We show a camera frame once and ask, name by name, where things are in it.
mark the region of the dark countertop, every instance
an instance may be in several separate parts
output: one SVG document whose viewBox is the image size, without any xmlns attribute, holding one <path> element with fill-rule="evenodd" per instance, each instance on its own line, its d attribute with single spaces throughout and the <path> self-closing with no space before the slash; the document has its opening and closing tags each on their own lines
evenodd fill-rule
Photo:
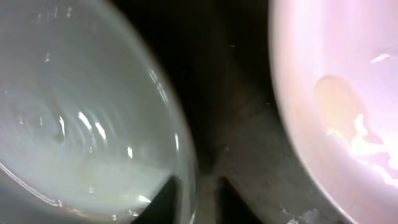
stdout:
<svg viewBox="0 0 398 224">
<path fill-rule="evenodd" d="M 264 0 L 114 1 L 165 68 L 197 148 L 197 224 L 216 223 L 227 177 L 268 224 L 343 223 L 303 170 L 281 125 Z"/>
</svg>

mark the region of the pink bowl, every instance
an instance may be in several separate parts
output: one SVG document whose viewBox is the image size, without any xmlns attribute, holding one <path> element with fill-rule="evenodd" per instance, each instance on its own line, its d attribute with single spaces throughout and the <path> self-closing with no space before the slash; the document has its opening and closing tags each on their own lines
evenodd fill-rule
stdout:
<svg viewBox="0 0 398 224">
<path fill-rule="evenodd" d="M 278 0 L 272 73 L 308 173 L 353 223 L 397 223 L 398 1 Z"/>
</svg>

